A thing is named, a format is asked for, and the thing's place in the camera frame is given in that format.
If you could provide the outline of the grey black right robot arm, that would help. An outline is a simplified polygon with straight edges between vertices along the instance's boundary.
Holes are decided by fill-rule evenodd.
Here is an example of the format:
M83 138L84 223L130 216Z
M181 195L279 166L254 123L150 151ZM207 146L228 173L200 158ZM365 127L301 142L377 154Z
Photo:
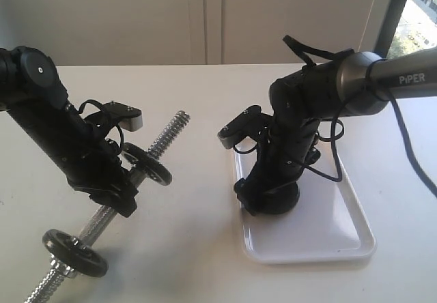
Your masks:
M278 78L269 89L272 113L258 105L244 109L219 136L224 147L236 149L252 139L256 160L234 192L251 215L278 215L292 210L299 198L298 180L315 171L319 142L337 152L344 135L343 118L370 116L398 100L436 95L436 50L385 59L372 52L345 50L324 53L316 64L313 49L304 48L304 66Z

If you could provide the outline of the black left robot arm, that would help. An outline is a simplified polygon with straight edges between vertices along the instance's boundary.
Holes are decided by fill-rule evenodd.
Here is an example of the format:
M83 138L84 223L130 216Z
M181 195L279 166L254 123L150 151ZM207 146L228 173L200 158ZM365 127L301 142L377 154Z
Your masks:
M124 137L112 129L142 127L141 110L119 102L88 99L75 107L53 60L42 51L1 49L1 110L5 111L66 176L75 190L129 217L138 193L122 166Z

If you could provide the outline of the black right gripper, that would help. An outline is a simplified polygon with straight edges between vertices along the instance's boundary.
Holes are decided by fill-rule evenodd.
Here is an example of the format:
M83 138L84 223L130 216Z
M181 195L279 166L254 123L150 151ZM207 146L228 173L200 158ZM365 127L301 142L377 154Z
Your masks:
M315 148L319 125L314 118L287 122L273 118L262 131L252 171L234 184L236 198L250 215L295 207L297 180L321 156Z

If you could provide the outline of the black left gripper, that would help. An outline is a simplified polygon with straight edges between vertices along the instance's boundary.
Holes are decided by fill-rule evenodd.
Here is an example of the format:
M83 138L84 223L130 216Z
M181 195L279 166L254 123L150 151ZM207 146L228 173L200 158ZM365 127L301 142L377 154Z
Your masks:
M91 143L74 128L52 127L51 160L73 190L88 194L95 203L112 206L125 218L137 209L138 190L107 141Z

